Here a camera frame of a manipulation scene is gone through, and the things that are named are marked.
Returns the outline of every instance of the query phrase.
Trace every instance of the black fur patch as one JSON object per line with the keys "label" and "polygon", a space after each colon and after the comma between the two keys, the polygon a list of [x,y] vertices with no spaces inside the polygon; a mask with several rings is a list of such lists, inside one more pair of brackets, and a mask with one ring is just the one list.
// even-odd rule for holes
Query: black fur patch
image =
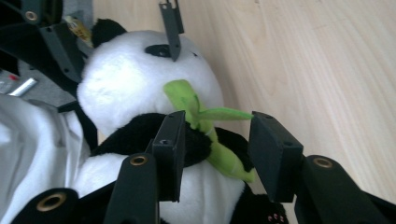
{"label": "black fur patch", "polygon": [[[149,141],[154,139],[160,129],[164,114],[144,114],[133,118],[127,125],[116,130],[105,142],[96,148],[91,156],[105,153],[132,155],[146,151]],[[186,123],[186,156],[184,167],[205,160],[210,154],[210,139],[203,133],[190,128]]]}
{"label": "black fur patch", "polygon": [[222,128],[216,128],[216,133],[219,142],[229,148],[241,160],[245,171],[251,171],[254,166],[248,155],[248,141],[242,135]]}
{"label": "black fur patch", "polygon": [[162,58],[171,57],[171,50],[169,49],[169,45],[151,45],[146,47],[145,52],[147,54]]}
{"label": "black fur patch", "polygon": [[99,19],[92,27],[93,47],[97,48],[101,44],[112,40],[114,37],[125,33],[126,30],[116,21]]}
{"label": "black fur patch", "polygon": [[289,223],[281,203],[271,203],[265,194],[255,195],[245,184],[231,219],[232,224]]}

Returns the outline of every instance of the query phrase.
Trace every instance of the metal ring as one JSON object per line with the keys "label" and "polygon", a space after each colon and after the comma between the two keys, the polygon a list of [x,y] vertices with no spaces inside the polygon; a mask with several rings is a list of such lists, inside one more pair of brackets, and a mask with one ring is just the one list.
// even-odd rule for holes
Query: metal ring
{"label": "metal ring", "polygon": [[27,11],[25,13],[25,17],[29,20],[29,21],[36,21],[37,20],[37,14],[35,14],[33,11]]}
{"label": "metal ring", "polygon": [[143,165],[143,164],[145,164],[146,162],[148,162],[148,158],[145,157],[145,156],[133,157],[133,158],[131,158],[131,161],[130,161],[130,163],[131,163],[132,165]]}
{"label": "metal ring", "polygon": [[332,162],[325,158],[314,158],[314,164],[327,169],[332,168]]}
{"label": "metal ring", "polygon": [[[61,206],[61,204],[64,203],[64,201],[66,201],[66,194],[63,192],[59,192],[59,193],[54,193],[51,194],[50,196],[46,197],[45,199],[41,200],[38,204],[37,204],[37,210],[40,212],[48,212],[50,210],[53,210],[59,206]],[[55,199],[57,200],[55,203],[49,203],[49,200]]]}

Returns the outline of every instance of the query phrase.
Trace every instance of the white cloth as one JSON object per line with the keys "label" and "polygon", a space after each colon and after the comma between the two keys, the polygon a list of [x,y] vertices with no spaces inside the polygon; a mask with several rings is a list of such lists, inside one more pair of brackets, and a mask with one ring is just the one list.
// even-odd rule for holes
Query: white cloth
{"label": "white cloth", "polygon": [[0,94],[0,223],[45,190],[70,188],[89,153],[74,112]]}

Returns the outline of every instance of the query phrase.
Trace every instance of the black plastic part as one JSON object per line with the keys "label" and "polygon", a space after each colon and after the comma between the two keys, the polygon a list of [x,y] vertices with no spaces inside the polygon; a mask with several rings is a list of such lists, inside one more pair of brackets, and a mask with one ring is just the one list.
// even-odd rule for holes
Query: black plastic part
{"label": "black plastic part", "polygon": [[304,182],[299,185],[296,194],[298,195],[294,205],[294,213],[299,223],[319,224],[322,223],[318,210],[312,201],[309,190]]}
{"label": "black plastic part", "polygon": [[71,219],[78,204],[72,189],[50,189],[35,196],[12,223],[75,223]]}
{"label": "black plastic part", "polygon": [[64,91],[77,97],[77,82],[63,75],[36,26],[17,23],[1,27],[0,50],[29,63]]}
{"label": "black plastic part", "polygon": [[249,156],[272,202],[291,203],[297,186],[297,171],[303,145],[275,118],[253,112]]}
{"label": "black plastic part", "polygon": [[159,222],[156,161],[148,153],[134,154],[122,163],[104,223]]}
{"label": "black plastic part", "polygon": [[160,3],[160,10],[163,15],[163,24],[165,26],[172,60],[175,62],[181,51],[180,38],[178,35],[184,33],[177,0],[175,0],[175,7],[172,7],[169,0],[167,0],[166,3]]}
{"label": "black plastic part", "polygon": [[80,82],[84,60],[77,47],[76,39],[65,22],[40,28],[52,57],[58,62],[65,76]]}
{"label": "black plastic part", "polygon": [[321,223],[389,223],[338,162],[308,156],[303,162],[302,179]]}
{"label": "black plastic part", "polygon": [[372,203],[378,208],[378,210],[386,217],[390,223],[396,223],[396,205],[380,199],[373,194],[367,193],[366,195],[370,198]]}
{"label": "black plastic part", "polygon": [[110,202],[111,194],[116,182],[112,182],[96,191],[79,199],[79,204],[74,213],[76,220],[80,224],[103,223],[105,214]]}
{"label": "black plastic part", "polygon": [[33,25],[50,25],[61,21],[63,0],[23,0],[21,15]]}
{"label": "black plastic part", "polygon": [[152,155],[157,160],[160,201],[179,201],[185,157],[185,112],[165,117],[152,143]]}

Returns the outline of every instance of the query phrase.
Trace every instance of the panda arm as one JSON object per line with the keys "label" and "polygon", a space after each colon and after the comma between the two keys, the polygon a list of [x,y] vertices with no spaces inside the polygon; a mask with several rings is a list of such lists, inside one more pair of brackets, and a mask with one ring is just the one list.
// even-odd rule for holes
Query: panda arm
{"label": "panda arm", "polygon": [[164,114],[149,113],[133,118],[128,124],[116,130],[91,156],[105,153],[117,153],[121,155],[132,155],[144,152],[149,145],[149,141],[157,135],[160,129]]}
{"label": "panda arm", "polygon": [[[164,114],[149,113],[133,118],[124,127],[111,134],[91,156],[105,153],[131,155],[146,151],[149,141],[154,139],[160,130]],[[210,139],[203,133],[186,125],[186,155],[184,167],[192,166],[205,160],[210,154]]]}

